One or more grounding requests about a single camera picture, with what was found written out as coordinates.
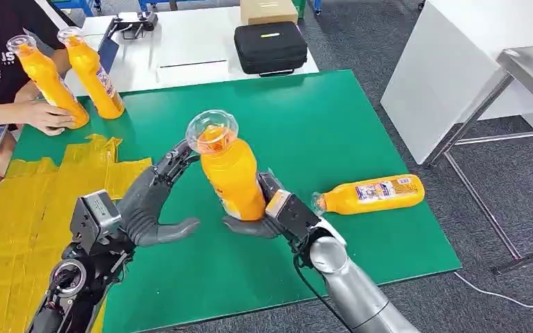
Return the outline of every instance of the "green table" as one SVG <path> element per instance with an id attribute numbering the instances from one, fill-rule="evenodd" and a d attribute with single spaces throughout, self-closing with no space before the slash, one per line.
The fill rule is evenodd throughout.
<path id="1" fill-rule="evenodd" d="M 124 94 L 124 101 L 127 113 L 120 119 L 92 116 L 86 127 L 59 137 L 27 128 L 14 157 L 50 156 L 59 163 L 67 144 L 99 133 L 124 139 L 120 161 L 148 156 L 156 161 L 183 138 L 196 114 L 223 109 L 235 115 L 239 136 L 253 148 L 259 169 L 272 168 L 303 200 L 345 182 L 408 172 L 350 71 L 133 92 Z M 85 105 L 95 114 L 90 101 Z M 190 238 L 137 249 L 126 279 L 110 291 L 104 332 L 134 332 L 313 298 L 282 237 L 256 239 L 222 225 L 223 210 L 198 164 L 175 186 L 161 221 L 188 216 L 202 220 Z M 326 218 L 378 284 L 461 266 L 426 202 Z M 321 279 L 306 273 L 325 293 Z"/>

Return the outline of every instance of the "orange juice bottle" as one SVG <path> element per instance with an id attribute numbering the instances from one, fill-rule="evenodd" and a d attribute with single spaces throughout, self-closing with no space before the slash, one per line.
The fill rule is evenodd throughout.
<path id="1" fill-rule="evenodd" d="M 60 78 L 54 61 L 37 49 L 33 37 L 15 36 L 7 42 L 7 48 L 17 55 L 24 71 L 48 103 L 68 110 L 75 117 L 74 128 L 82 127 L 89 122 L 89 114 Z"/>
<path id="2" fill-rule="evenodd" d="M 411 207 L 424 199 L 424 186 L 415 175 L 390 176 L 336 186 L 328 193 L 314 193 L 312 206 L 318 215 L 349 215 Z"/>
<path id="3" fill-rule="evenodd" d="M 201 167 L 228 215 L 254 221 L 264 215 L 266 203 L 256 180 L 256 159 L 250 146 L 238 138 L 231 114 L 208 110 L 193 118 L 185 135 L 201 155 Z"/>
<path id="4" fill-rule="evenodd" d="M 70 26 L 58 32 L 58 39 L 66 45 L 70 64 L 91 96 L 99 115 L 106 119 L 121 116 L 125 109 L 124 102 L 101 66 L 99 54 L 85 43 L 82 31 Z"/>

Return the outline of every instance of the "clear plastic cup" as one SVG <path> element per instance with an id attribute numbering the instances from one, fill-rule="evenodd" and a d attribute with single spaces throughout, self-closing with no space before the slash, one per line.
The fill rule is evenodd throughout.
<path id="1" fill-rule="evenodd" d="M 198 114 L 187 127 L 185 139 L 199 154 L 226 151 L 238 138 L 238 123 L 223 110 L 207 110 Z"/>
<path id="2" fill-rule="evenodd" d="M 76 26 L 69 26 L 58 31 L 58 40 L 66 46 L 77 46 L 85 42 L 83 31 Z"/>
<path id="3" fill-rule="evenodd" d="M 29 56 L 36 48 L 35 39 L 29 35 L 17 35 L 7 41 L 7 50 L 20 57 Z"/>

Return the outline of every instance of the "black t-shirt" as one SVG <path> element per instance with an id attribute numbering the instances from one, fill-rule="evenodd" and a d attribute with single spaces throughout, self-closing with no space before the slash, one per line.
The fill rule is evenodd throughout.
<path id="1" fill-rule="evenodd" d="M 53 49 L 62 49 L 58 31 L 74 23 L 49 0 L 0 0 L 0 104 L 12 103 L 29 78 L 19 59 L 7 50 L 7 41 L 23 35 L 24 28 Z"/>

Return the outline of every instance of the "robotic hand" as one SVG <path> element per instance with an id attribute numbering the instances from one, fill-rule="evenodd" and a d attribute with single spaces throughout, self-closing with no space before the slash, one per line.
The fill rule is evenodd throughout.
<path id="1" fill-rule="evenodd" d="M 80 197 L 70 223 L 72 242 L 50 275 L 50 285 L 26 332 L 90 332 L 108 289 L 121 280 L 137 246 L 185 238 L 199 225 L 186 219 L 158 223 L 160 210 L 185 169 L 199 159 L 185 141 L 145 170 L 117 206 L 106 191 Z"/>
<path id="2" fill-rule="evenodd" d="M 346 242 L 325 219 L 295 194 L 285 191 L 272 173 L 259 173 L 257 178 L 268 202 L 266 216 L 256 223 L 224 217 L 222 221 L 230 230 L 269 239 L 282 234 L 291 246 L 301 279 L 349 332 L 419 333 L 352 261 Z M 320 273 L 339 315 L 309 285 L 300 267 L 315 268 Z"/>

